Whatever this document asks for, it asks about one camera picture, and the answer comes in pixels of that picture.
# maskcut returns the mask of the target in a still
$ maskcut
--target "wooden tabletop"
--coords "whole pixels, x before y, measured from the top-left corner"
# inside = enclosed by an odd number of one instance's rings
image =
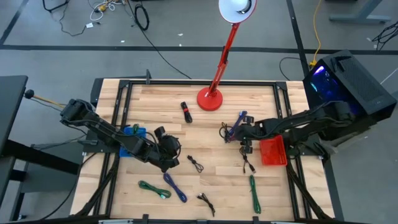
[[[98,100],[96,112],[108,122],[111,121],[118,89],[118,79],[105,79]],[[308,109],[302,82],[287,82],[290,105],[293,114]],[[111,218],[149,218],[177,220],[293,220],[289,186],[285,167],[261,164],[259,144],[253,141],[254,152],[248,155],[249,162],[256,168],[254,174],[261,214],[255,214],[249,186],[250,170],[246,166],[243,174],[243,158],[238,142],[225,144],[219,136],[221,122],[233,124],[238,113],[248,111],[254,119],[276,118],[275,99],[269,86],[220,86],[223,105],[213,112],[201,110],[196,96],[204,86],[198,85],[134,85],[127,117],[127,124],[139,123],[153,132],[163,126],[167,134],[177,138],[182,145],[180,165],[168,172],[174,182],[187,195],[183,203],[175,191],[168,186],[159,168],[133,158],[121,158],[116,182]],[[185,101],[193,123],[184,120],[180,103]],[[282,112],[285,105],[280,93]],[[204,166],[199,174],[187,155]],[[103,154],[95,155],[81,170],[71,214],[78,212],[98,186],[103,163]],[[307,189],[326,214],[331,217],[333,209],[321,160],[315,156],[302,157]],[[158,188],[171,191],[172,196],[161,199],[157,194],[142,190],[138,182],[144,180]],[[302,199],[296,188],[300,213],[304,217]],[[196,198],[205,193],[214,205],[215,217],[204,201]],[[101,211],[104,211],[105,199]]]

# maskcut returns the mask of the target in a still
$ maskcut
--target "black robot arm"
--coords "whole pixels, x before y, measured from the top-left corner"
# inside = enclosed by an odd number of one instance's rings
[[[61,117],[62,124],[86,126],[95,132],[98,139],[108,147],[119,149],[123,146],[136,159],[150,162],[159,167],[162,172],[179,165],[177,157],[180,154],[181,145],[177,138],[166,135],[162,126],[155,130],[158,144],[137,135],[128,135],[101,119],[93,111],[91,105],[83,100],[70,100],[61,112]]]
[[[319,133],[321,138],[327,138],[322,133],[324,130],[343,128],[351,124],[353,120],[354,115],[351,113],[348,103],[331,101],[284,119],[264,119],[256,121],[254,126],[247,123],[241,124],[236,128],[234,137],[238,141],[250,141],[269,139],[283,134],[289,137],[290,144],[295,144],[315,133]]]

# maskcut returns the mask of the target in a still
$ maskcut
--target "computer case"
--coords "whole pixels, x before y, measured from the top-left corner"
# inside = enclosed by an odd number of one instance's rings
[[[356,117],[348,127],[326,129],[320,134],[324,140],[363,132],[389,118],[397,104],[397,100],[348,50],[320,59],[303,83],[310,109],[328,101],[341,100],[349,103]]]

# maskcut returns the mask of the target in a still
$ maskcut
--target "concrete floor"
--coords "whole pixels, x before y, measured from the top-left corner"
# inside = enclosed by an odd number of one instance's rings
[[[22,0],[0,0],[0,34],[6,29]],[[48,7],[63,0],[47,0]],[[386,25],[357,25],[330,22],[331,13],[356,12],[365,1],[323,1],[317,16],[322,49],[373,50],[373,38]],[[312,15],[318,1],[294,1],[295,13],[305,49],[315,49]],[[156,46],[221,47],[225,44],[230,25],[218,12],[215,0],[163,0],[144,2],[150,15],[146,32]],[[398,20],[398,2],[384,0],[374,14],[392,16]],[[80,32],[90,22],[91,9],[86,1],[71,0],[63,20],[65,30]],[[70,37],[60,31],[58,20],[62,9],[49,14],[41,1],[30,0],[22,11],[5,45],[56,46],[150,46],[122,6],[106,11],[100,26],[87,29],[83,35]],[[234,42],[235,47],[265,47],[296,49],[289,12],[285,1],[259,1],[254,15],[245,22]],[[398,50],[398,38],[384,50]],[[162,52],[163,56],[192,78],[212,78],[221,52]],[[284,80],[279,72],[279,60],[298,54],[231,52],[225,79]],[[313,55],[307,55],[310,62]],[[398,55],[357,55],[358,60],[380,82],[398,66]],[[154,78],[184,78],[170,68],[154,51],[113,50],[0,50],[0,75],[27,75],[27,87],[36,94],[59,102],[70,98],[89,100],[93,80],[98,77],[143,75],[148,68]],[[302,80],[298,60],[285,61],[285,74],[291,80]],[[398,74],[391,76],[384,87],[398,90]],[[63,142],[80,135],[59,122],[59,114],[29,100],[23,100],[10,138],[29,145],[32,143]],[[383,121],[349,149],[332,156],[336,182],[345,220],[365,223],[395,223],[398,196],[398,154],[393,141],[398,128],[398,115]],[[10,183],[9,192],[17,187]],[[22,213],[28,219],[38,219],[51,212],[67,192],[26,195]],[[0,211],[0,222],[8,220],[7,194]],[[65,217],[72,198],[52,217]]]

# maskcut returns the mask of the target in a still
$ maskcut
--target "lamp shade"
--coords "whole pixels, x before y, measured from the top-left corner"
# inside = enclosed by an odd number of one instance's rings
[[[218,7],[223,18],[230,23],[248,19],[256,8],[257,0],[219,0]]]

